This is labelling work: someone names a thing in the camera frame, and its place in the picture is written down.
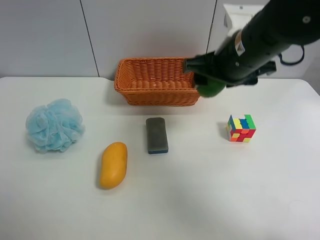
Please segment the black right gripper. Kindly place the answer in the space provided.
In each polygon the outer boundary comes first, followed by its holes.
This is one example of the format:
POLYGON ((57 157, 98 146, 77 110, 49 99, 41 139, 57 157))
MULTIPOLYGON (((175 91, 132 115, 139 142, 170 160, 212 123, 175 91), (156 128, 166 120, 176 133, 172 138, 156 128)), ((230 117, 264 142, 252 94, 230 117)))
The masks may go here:
POLYGON ((275 51, 251 31, 242 29, 227 38, 216 51, 184 59, 184 73, 193 73, 194 86, 207 86, 208 80, 221 80, 227 87, 255 85, 264 74, 277 67, 275 51))

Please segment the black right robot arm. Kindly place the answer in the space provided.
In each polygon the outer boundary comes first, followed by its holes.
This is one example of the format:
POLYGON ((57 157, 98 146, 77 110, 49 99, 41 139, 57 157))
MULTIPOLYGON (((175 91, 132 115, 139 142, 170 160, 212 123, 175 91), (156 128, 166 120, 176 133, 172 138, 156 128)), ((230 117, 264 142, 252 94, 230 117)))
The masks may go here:
POLYGON ((216 51, 202 56, 204 67, 195 71, 195 84, 255 85, 260 75, 277 70, 274 57, 319 38, 318 0, 271 0, 244 27, 228 34, 216 51))

